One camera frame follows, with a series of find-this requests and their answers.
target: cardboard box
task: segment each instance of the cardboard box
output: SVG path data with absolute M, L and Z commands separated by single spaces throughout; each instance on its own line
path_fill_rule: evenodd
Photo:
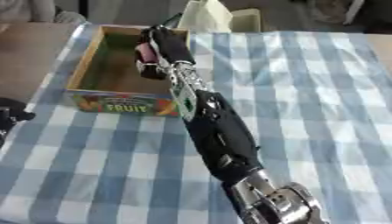
M 67 85 L 83 111 L 177 116 L 170 82 L 140 76 L 135 64 L 138 27 L 101 26 Z M 188 41 L 187 31 L 175 31 Z

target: fruit box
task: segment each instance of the fruit box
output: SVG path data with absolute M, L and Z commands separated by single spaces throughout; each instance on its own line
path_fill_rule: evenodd
M 100 26 L 66 91 L 78 108 L 89 112 L 130 112 L 177 116 L 170 82 L 141 77 L 135 47 L 142 28 Z M 188 44 L 188 32 L 175 30 Z

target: white container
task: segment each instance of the white container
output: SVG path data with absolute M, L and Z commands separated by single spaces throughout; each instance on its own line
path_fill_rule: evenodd
M 262 16 L 258 9 L 232 11 L 231 21 L 228 21 L 228 17 L 221 19 L 217 17 L 216 19 L 220 21 L 214 24 L 196 23 L 195 20 L 200 16 L 200 8 L 204 6 L 204 3 L 205 0 L 203 2 L 189 1 L 178 23 L 178 28 L 193 32 L 261 32 L 263 30 Z

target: black object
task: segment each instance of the black object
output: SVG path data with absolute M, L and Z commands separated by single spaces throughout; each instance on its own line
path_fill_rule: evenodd
M 219 93 L 197 90 L 195 117 L 185 126 L 213 176 L 232 185 L 263 166 L 243 120 Z M 209 103 L 219 105 L 212 108 Z
M 162 26 L 167 27 L 169 29 L 176 28 L 179 25 L 179 20 L 182 18 L 183 13 L 177 13 L 173 17 L 167 19 L 162 23 Z
M 22 121 L 30 121 L 34 113 L 25 112 L 26 104 L 0 97 L 0 148 L 11 129 Z
M 89 0 L 79 0 L 79 13 L 85 18 L 88 18 L 88 1 Z
M 195 64 L 193 56 L 184 44 L 184 40 L 173 31 L 160 26 L 150 28 L 153 41 L 159 46 L 159 53 L 169 64 L 176 61 L 188 61 Z

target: robotic hand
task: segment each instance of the robotic hand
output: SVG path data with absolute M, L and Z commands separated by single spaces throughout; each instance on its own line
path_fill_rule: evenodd
M 185 42 L 163 26 L 143 31 L 136 63 L 143 77 L 169 76 L 171 94 L 206 167 L 246 224 L 320 223 L 319 203 L 300 184 L 275 188 L 256 143 L 225 98 L 210 91 Z

